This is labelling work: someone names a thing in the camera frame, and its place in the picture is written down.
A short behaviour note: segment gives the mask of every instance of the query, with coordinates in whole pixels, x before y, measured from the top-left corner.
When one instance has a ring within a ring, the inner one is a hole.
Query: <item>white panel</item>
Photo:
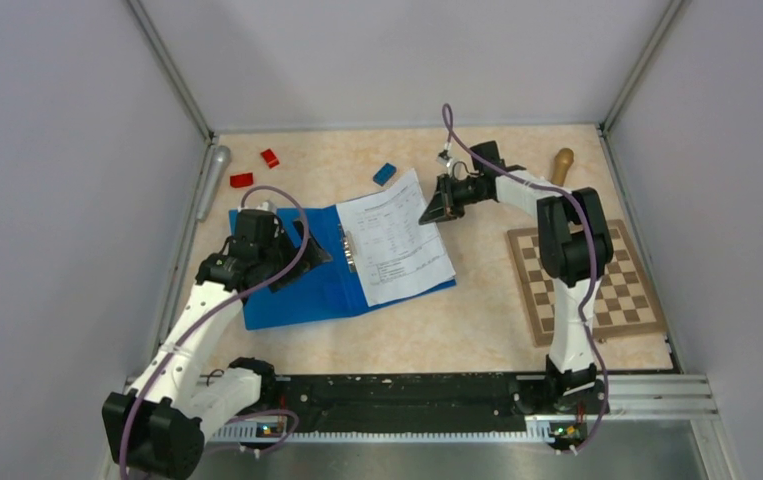
[[[202,152],[124,2],[0,1],[0,479],[94,478]]]
[[[598,122],[667,0],[147,0],[211,128]]]
[[[692,2],[614,147],[682,357],[763,479],[763,2]]]

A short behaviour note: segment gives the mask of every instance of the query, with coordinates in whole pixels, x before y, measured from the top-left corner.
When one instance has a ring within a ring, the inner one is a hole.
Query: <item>red object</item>
[[[263,160],[269,168],[276,167],[281,163],[278,161],[278,157],[275,156],[275,152],[273,152],[271,148],[267,148],[260,152],[260,156],[263,157]]]
[[[231,186],[234,188],[243,188],[254,185],[254,175],[251,172],[231,175]]]

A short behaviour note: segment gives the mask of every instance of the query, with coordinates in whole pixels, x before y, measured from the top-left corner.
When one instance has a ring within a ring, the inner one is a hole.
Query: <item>wooden pestle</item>
[[[575,153],[569,148],[562,148],[555,155],[554,166],[552,168],[552,184],[559,187],[564,186],[566,181],[566,174],[569,171],[569,167],[575,161]]]

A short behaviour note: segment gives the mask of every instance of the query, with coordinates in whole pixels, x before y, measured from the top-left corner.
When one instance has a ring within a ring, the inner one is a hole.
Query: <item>blue object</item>
[[[337,207],[332,205],[326,208],[306,208],[305,212],[311,233],[334,260],[314,268],[295,283],[276,293],[264,289],[249,297],[243,307],[247,330],[355,317],[407,300],[401,299],[370,307],[357,273],[350,272],[346,263],[340,239],[340,216],[337,214]],[[294,208],[280,208],[278,216],[281,217],[290,240],[294,245],[298,245],[299,233],[293,228],[293,219],[298,218],[298,211]],[[233,232],[237,221],[236,210],[229,212],[229,220]],[[455,280],[452,279],[420,295],[454,285]]]
[[[372,176],[372,181],[383,187],[395,174],[396,167],[389,163],[385,163],[384,166],[381,167],[381,170],[378,170],[378,173]]]

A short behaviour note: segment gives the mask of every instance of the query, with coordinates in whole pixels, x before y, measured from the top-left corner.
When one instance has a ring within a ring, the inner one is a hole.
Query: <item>chessboard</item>
[[[609,220],[614,258],[596,293],[593,336],[597,340],[665,332],[666,320],[622,220]],[[517,279],[534,345],[551,345],[555,331],[555,287],[540,264],[537,228],[508,232]]]

